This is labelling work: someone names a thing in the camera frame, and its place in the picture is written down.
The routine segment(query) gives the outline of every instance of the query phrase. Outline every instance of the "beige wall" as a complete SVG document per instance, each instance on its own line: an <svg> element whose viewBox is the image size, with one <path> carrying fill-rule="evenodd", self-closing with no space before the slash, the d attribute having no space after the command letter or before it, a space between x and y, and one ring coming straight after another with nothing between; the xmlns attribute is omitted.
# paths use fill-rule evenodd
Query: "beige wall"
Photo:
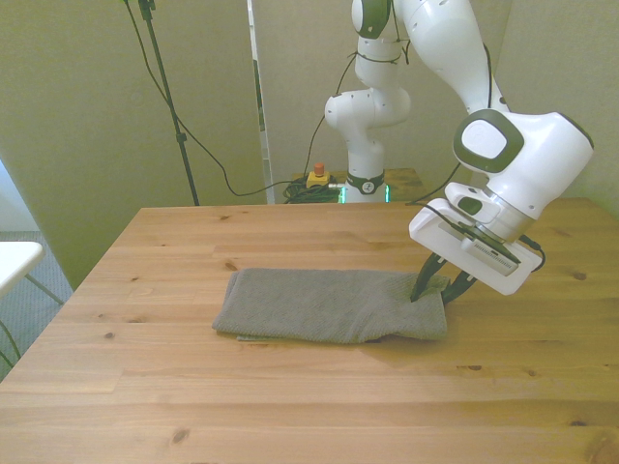
<svg viewBox="0 0 619 464"><path fill-rule="evenodd" d="M514 0L498 79L512 111L563 112L594 139L593 160L567 195L619 218L619 3Z"/></svg>
<svg viewBox="0 0 619 464"><path fill-rule="evenodd" d="M178 113L237 190L259 189L247 1L157 0L154 17ZM0 157L75 287L139 208L192 204L170 114L121 1L4 0L0 43ZM265 201L188 150L203 204Z"/></svg>
<svg viewBox="0 0 619 464"><path fill-rule="evenodd" d="M471 2L496 65L511 0ZM351 0L253 0L265 122L274 179L302 172L311 135L335 93L347 56L357 48ZM414 167L427 187L439 185L456 165L452 137L466 116L464 106L411 49L411 64L400 69L402 87L412 99L410 119L373 135L386 147L386 166ZM364 88L349 72L342 90ZM328 169L347 165L339 133L323 124L311 164Z"/></svg>

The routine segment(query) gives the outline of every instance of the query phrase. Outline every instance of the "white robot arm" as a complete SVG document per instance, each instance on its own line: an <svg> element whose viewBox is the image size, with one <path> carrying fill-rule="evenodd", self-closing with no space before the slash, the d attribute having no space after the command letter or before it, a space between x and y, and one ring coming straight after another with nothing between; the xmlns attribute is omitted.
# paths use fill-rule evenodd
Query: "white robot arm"
<svg viewBox="0 0 619 464"><path fill-rule="evenodd" d="M417 214L410 236L433 251L435 270L450 261L469 282L514 293L541 262L517 241L590 160L591 138L559 113L510 112L468 0L354 0L353 23L360 35L357 75L370 88L335 96L326 107L328 123L342 132L349 150L349 200L382 199L378 188L363 192L363 181L371 190L383 168L382 147L367 129L408 114L410 99L398 86L394 63L399 42L409 39L469 113L454 137L456 157L488 177L482 189L449 184L447 200L433 200Z"/></svg>

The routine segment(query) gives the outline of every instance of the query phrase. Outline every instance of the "wood knot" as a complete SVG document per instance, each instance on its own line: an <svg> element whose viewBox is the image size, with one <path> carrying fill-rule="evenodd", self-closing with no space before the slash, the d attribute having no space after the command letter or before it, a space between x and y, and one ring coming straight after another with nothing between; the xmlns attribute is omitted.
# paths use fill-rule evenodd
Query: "wood knot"
<svg viewBox="0 0 619 464"><path fill-rule="evenodd" d="M572 237L572 234L570 234L569 232L566 232L565 230L558 229L556 227L553 227L552 230L554 230L561 237Z"/></svg>
<svg viewBox="0 0 619 464"><path fill-rule="evenodd" d="M190 436L190 431L187 428L182 428L181 430L179 430L178 432L174 434L174 436L172 437L172 443L174 445L177 445L181 443L182 441L187 440L189 436Z"/></svg>

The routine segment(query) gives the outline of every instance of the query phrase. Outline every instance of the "folded towel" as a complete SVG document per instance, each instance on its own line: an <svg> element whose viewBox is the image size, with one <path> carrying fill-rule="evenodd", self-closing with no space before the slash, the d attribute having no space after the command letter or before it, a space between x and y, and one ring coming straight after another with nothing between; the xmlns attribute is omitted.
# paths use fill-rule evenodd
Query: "folded towel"
<svg viewBox="0 0 619 464"><path fill-rule="evenodd" d="M249 337L363 343L387 334L440 339L447 333L434 276L415 303L417 274L244 269L234 273L213 329Z"/></svg>

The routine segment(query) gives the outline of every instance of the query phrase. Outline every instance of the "wood grain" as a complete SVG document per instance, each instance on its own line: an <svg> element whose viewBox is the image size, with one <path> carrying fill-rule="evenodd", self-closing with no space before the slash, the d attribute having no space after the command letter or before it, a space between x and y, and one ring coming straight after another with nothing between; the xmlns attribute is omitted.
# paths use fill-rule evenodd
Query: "wood grain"
<svg viewBox="0 0 619 464"><path fill-rule="evenodd" d="M587 200L531 228L548 262L519 292L449 304L444 341L211 329L239 269L419 270L417 211L140 211L0 384L0 462L619 463L619 224Z"/></svg>

